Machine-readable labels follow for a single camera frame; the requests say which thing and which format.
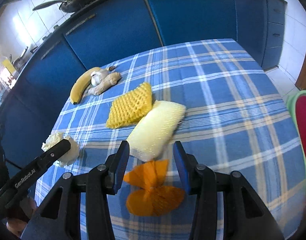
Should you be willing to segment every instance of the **banana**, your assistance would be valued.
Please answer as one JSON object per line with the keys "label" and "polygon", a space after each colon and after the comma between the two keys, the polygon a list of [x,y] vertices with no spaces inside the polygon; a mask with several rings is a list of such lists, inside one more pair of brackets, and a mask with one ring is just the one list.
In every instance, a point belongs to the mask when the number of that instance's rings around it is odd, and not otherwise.
{"label": "banana", "polygon": [[100,69],[101,69],[100,67],[91,68],[76,80],[75,84],[71,89],[71,94],[70,94],[70,100],[72,104],[76,105],[77,103],[80,102],[84,90],[91,83],[91,78],[92,78],[91,73],[93,71],[98,71]]}

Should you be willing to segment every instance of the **blue gripper pad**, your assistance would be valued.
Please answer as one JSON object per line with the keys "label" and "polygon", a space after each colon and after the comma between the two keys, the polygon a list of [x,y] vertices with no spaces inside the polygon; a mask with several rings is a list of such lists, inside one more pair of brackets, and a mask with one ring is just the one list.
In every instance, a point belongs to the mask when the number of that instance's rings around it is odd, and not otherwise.
{"label": "blue gripper pad", "polygon": [[180,141],[176,141],[173,145],[173,156],[182,186],[185,192],[190,195],[192,189],[189,179],[191,165]]}
{"label": "blue gripper pad", "polygon": [[129,156],[130,156],[129,143],[127,141],[122,141],[115,156],[115,159],[119,160],[114,171],[113,191],[115,192],[115,194],[121,188]]}

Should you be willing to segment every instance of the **screw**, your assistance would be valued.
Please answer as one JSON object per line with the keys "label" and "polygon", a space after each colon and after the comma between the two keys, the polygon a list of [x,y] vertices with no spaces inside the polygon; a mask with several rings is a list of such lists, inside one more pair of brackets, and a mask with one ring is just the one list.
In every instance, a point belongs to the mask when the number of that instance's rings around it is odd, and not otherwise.
{"label": "screw", "polygon": [[98,169],[99,171],[103,171],[103,170],[106,169],[106,165],[105,165],[105,164],[100,164],[99,166],[97,166],[97,169]]}
{"label": "screw", "polygon": [[233,171],[232,172],[233,177],[235,178],[240,178],[241,177],[241,173],[239,171]]}
{"label": "screw", "polygon": [[197,164],[196,169],[199,171],[203,171],[204,169],[206,169],[206,166],[204,164]]}
{"label": "screw", "polygon": [[66,172],[62,175],[63,179],[69,179],[71,177],[71,173],[70,172]]}

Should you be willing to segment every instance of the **orange foam net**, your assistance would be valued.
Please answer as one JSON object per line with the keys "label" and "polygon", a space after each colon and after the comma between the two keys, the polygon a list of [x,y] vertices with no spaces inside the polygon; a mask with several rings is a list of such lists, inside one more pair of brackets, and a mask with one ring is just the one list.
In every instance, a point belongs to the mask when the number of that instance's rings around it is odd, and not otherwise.
{"label": "orange foam net", "polygon": [[134,167],[124,181],[141,189],[126,200],[128,211],[137,216],[161,216],[178,208],[184,199],[184,190],[163,186],[168,160],[151,161]]}

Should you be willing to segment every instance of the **person's hand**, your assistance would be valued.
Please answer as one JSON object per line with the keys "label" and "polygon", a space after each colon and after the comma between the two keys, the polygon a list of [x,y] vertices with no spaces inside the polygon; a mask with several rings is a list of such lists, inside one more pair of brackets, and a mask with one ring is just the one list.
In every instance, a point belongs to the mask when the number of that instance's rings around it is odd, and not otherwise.
{"label": "person's hand", "polygon": [[[27,209],[30,209],[30,213],[27,214],[28,218],[30,219],[34,214],[35,210],[37,209],[37,204],[35,200],[31,197],[28,197],[26,199],[25,204],[28,205]],[[7,229],[17,237],[20,237],[22,235],[22,232],[25,229],[26,225],[26,222],[18,218],[8,218],[6,223]]]}

